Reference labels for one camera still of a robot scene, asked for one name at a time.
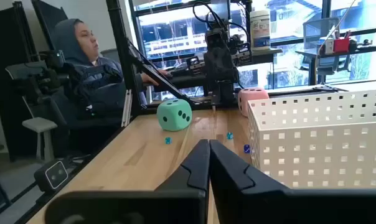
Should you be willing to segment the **red pen holder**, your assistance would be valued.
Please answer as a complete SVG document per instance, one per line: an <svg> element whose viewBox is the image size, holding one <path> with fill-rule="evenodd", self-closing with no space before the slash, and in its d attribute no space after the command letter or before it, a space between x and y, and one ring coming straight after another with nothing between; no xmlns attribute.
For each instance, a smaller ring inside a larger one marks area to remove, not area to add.
<svg viewBox="0 0 376 224"><path fill-rule="evenodd" d="M346 53L349 52L350 39L335 39L334 40L334 53Z"/></svg>

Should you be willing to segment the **dark background desk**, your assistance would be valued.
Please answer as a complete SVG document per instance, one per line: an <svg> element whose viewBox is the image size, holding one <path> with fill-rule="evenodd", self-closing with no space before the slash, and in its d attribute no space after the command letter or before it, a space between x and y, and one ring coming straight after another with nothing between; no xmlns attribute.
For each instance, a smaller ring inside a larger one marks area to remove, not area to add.
<svg viewBox="0 0 376 224"><path fill-rule="evenodd" d="M336 71L338 72L338 71L341 71L341 70L348 70L349 65L350 65L350 56L351 55L367 54L367 53L372 53L372 52L376 52L376 47L360 48L360 49L356 49L355 51L352 51L352 52L338 52L338 53L333 53L333 54L330 54L330 55L319 55L318 52L317 52L317 49L304 49L304 50L297 50L296 51L297 54L301 54L305 57L309 57L309 59L310 59L310 61L309 61L309 85L317 85L317 84L320 84L320 83L324 83L324 80L325 80L325 78L323 78L322 81L318 80L318 78L320 78L321 75L318 75L317 71L316 71L316 65L317 65L316 59L337 57L337 59L335 59L334 62L336 63L336 65L338 65L339 58L342 57L342 56L346 56L344 66L340 69L336 68Z"/></svg>

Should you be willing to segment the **white wipes canister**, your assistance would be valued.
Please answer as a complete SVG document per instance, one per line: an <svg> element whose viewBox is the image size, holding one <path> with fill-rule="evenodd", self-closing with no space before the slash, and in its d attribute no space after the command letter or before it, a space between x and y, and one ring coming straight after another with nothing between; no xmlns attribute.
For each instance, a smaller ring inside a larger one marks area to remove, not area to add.
<svg viewBox="0 0 376 224"><path fill-rule="evenodd" d="M251 50L270 48L270 12L268 10L250 13Z"/></svg>

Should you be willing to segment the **black office chair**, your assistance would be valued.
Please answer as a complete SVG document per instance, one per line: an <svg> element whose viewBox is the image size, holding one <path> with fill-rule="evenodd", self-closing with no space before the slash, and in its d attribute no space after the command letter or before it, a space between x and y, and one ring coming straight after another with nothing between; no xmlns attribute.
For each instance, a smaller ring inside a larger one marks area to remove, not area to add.
<svg viewBox="0 0 376 224"><path fill-rule="evenodd" d="M14 91L28 105L43 105L55 127L56 148L96 151L122 123L125 84L109 63L85 67L64 63L49 69L26 64L6 67Z"/></svg>

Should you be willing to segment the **grey mesh office chair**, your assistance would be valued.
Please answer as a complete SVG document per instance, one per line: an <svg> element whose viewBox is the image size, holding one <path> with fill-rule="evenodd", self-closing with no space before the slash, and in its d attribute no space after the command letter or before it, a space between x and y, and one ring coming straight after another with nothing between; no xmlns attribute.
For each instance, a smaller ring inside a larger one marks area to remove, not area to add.
<svg viewBox="0 0 376 224"><path fill-rule="evenodd" d="M303 24L304 32L304 49L315 49L323 43L322 38L337 25L339 19L330 17L316 21L309 21ZM320 58L317 65L317 73L319 75L333 75L336 71L340 59L338 56Z"/></svg>

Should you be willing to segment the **white perforated basket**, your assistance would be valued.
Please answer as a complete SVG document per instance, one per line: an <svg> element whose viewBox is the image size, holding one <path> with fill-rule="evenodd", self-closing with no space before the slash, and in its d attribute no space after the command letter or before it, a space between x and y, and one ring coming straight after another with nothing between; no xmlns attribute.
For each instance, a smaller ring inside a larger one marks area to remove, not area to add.
<svg viewBox="0 0 376 224"><path fill-rule="evenodd" d="M247 103L251 162L291 188L376 189L376 90Z"/></svg>

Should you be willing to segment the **black aluminium table frame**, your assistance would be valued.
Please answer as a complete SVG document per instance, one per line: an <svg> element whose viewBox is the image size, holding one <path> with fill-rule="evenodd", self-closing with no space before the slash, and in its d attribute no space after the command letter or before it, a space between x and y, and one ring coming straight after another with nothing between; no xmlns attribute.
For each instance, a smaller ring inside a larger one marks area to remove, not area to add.
<svg viewBox="0 0 376 224"><path fill-rule="evenodd" d="M55 41L52 38L52 34L54 32L55 27L50 24L49 13L46 13L41 5L43 4L43 0L32 0L32 5L37 15L40 27L44 33L45 39L50 49L55 49ZM126 33L125 22L123 20L123 12L122 7L119 0L106 0L107 10L110 15L110 22L113 29L113 35L115 38L116 43L116 52L119 59L126 60L123 62L123 65L127 65L127 72L128 75L133 74L133 67L139 66L139 62L134 58L133 51L136 50L134 44L129 40L128 34ZM304 89L297 89L297 88L290 88L286 91L277 91L276 93L272 94L272 97L277 96L299 96L299 95L313 95L313 94L321 94L321 93L332 93L337 92L340 89L335 88L333 86L327 85L316 85L317 78L314 71L310 71L309 73L309 85ZM128 77L128 86L133 89L131 94L132 103L128 106L129 110L129 120L135 119L137 116L141 116L144 114L151 114L154 112L155 106L143 105L142 101L138 98L140 90L138 89L138 84L136 81L132 81L131 77ZM109 137L105 143L103 143L98 149L96 149L93 154L91 154L88 159L83 162L83 164L79 165L73 172L73 175L78 174L83 168L89 164L101 151L107 147L107 145L114 140L115 137L119 133L122 132L122 128L118 129L111 137ZM27 224L30 222L38 213L44 210L44 207L48 204L48 202L56 196L58 192L50 192L45 193L43 196L39 198L37 203L28 210L20 219L18 219L14 224Z"/></svg>

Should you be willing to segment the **person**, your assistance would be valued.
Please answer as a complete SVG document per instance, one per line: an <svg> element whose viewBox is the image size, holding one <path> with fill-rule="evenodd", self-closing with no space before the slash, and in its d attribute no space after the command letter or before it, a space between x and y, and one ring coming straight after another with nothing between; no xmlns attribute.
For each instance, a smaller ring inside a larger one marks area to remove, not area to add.
<svg viewBox="0 0 376 224"><path fill-rule="evenodd" d="M80 19L59 22L52 35L70 74L65 95L86 116L108 115L123 109L126 84L121 64L100 56L98 41Z"/></svg>

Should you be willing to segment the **grey side desk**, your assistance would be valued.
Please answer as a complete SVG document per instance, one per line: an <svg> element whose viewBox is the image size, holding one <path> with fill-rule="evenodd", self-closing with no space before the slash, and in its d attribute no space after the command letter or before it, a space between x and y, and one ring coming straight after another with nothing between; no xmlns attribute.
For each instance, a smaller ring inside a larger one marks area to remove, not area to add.
<svg viewBox="0 0 376 224"><path fill-rule="evenodd" d="M270 63L274 66L274 56L278 53L282 53L281 49L266 49L241 51L237 54L231 55L232 62L236 67L246 67L250 65L257 65L261 63ZM174 71L173 77L169 77L168 80L175 84L178 88L188 88L189 85L200 86L203 84L206 78L207 70L204 62L196 63L192 66L188 66L183 70Z"/></svg>

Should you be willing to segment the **black partition panel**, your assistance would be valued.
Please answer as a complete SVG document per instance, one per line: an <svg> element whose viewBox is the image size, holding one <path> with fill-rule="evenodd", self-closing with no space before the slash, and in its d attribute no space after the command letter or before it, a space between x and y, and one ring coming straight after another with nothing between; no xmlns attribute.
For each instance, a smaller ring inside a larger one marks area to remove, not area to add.
<svg viewBox="0 0 376 224"><path fill-rule="evenodd" d="M16 93L6 67L33 62L35 54L23 4L15 1L10 8L0 10L0 120L12 162L34 155L37 137L22 125L32 115L23 97Z"/></svg>

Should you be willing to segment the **large pink foam die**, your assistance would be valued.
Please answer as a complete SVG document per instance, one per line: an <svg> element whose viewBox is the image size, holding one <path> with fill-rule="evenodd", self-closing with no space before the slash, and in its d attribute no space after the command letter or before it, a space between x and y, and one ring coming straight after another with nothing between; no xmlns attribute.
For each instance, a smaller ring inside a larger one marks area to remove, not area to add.
<svg viewBox="0 0 376 224"><path fill-rule="evenodd" d="M244 88L238 92L238 109L244 117L248 117L248 101L268 99L268 92L264 88Z"/></svg>

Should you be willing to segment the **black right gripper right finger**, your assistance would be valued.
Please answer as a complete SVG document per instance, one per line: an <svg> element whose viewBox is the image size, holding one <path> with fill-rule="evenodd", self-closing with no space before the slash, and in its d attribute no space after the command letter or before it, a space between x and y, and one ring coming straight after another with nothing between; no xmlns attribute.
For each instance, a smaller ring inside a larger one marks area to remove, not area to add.
<svg viewBox="0 0 376 224"><path fill-rule="evenodd" d="M376 190L290 189L210 142L220 224L376 224Z"/></svg>

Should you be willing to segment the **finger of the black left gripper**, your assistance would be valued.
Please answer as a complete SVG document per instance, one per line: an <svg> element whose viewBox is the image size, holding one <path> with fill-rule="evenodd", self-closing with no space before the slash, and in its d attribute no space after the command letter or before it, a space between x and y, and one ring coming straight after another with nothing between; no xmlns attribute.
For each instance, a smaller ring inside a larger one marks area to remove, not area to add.
<svg viewBox="0 0 376 224"><path fill-rule="evenodd" d="M216 81L212 90L212 105L220 106L223 105L222 99L222 85L223 81Z"/></svg>
<svg viewBox="0 0 376 224"><path fill-rule="evenodd" d="M230 106L235 102L234 87L230 80L223 81L223 104Z"/></svg>

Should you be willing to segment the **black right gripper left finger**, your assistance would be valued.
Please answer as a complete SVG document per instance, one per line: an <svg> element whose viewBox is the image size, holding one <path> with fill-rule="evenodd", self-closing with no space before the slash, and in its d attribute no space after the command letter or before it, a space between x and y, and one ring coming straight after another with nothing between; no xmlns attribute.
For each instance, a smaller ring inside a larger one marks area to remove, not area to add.
<svg viewBox="0 0 376 224"><path fill-rule="evenodd" d="M200 140L152 191L75 191L53 200L45 224L206 224L210 143Z"/></svg>

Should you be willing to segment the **silver aluminium bracket strip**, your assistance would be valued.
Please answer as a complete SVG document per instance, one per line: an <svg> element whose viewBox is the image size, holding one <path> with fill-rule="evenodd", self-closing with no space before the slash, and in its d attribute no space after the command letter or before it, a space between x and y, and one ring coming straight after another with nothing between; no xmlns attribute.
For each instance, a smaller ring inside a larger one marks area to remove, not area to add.
<svg viewBox="0 0 376 224"><path fill-rule="evenodd" d="M121 126L124 128L127 127L130 123L132 101L133 101L132 89L129 89L126 91L125 104L123 107L123 115L122 115L122 122L121 122Z"/></svg>

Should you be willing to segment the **large green foam die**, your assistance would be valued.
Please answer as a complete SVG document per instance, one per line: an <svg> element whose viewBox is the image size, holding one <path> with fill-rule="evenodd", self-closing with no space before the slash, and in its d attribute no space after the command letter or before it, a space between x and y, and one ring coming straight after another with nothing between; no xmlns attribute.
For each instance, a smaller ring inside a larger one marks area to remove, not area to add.
<svg viewBox="0 0 376 224"><path fill-rule="evenodd" d="M192 122L192 108L186 100L167 100L158 106L156 116L163 130L180 131Z"/></svg>

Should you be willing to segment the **white stool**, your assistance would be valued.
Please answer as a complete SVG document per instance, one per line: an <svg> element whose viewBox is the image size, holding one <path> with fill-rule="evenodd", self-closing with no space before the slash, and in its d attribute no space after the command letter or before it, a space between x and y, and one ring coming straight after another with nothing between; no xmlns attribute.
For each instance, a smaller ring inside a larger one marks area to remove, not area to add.
<svg viewBox="0 0 376 224"><path fill-rule="evenodd" d="M45 162L53 160L51 130L55 129L57 125L53 121L41 117L27 119L22 122L22 125L37 133L36 158Z"/></svg>

